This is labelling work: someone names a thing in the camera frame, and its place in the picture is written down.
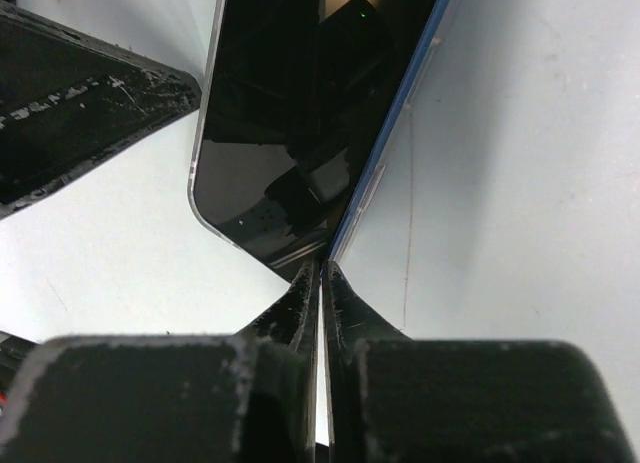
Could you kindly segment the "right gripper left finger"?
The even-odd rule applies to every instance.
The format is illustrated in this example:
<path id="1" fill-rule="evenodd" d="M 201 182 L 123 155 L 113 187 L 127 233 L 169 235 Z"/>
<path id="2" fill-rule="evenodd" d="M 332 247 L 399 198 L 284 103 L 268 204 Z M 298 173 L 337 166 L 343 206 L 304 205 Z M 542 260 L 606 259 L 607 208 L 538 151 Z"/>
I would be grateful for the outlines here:
<path id="1" fill-rule="evenodd" d="M 311 462 L 319 269 L 228 335 L 36 346 L 1 418 L 5 462 Z"/>

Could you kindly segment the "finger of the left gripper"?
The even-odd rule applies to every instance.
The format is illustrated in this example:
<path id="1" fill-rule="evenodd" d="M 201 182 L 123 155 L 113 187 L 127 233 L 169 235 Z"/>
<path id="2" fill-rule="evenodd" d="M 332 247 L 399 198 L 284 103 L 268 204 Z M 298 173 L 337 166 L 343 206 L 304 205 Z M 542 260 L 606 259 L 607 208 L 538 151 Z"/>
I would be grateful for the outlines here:
<path id="1" fill-rule="evenodd" d="M 187 72 L 1 4 L 1 215 L 198 109 Z"/>

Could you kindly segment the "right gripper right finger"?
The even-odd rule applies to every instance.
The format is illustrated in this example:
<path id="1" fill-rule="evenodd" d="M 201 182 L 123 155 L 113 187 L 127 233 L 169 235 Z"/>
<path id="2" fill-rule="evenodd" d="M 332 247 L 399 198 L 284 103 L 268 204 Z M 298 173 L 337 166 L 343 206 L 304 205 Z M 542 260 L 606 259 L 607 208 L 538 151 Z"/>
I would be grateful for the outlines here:
<path id="1" fill-rule="evenodd" d="M 333 462 L 632 462 L 596 366 L 557 340 L 418 340 L 322 272 Z"/>

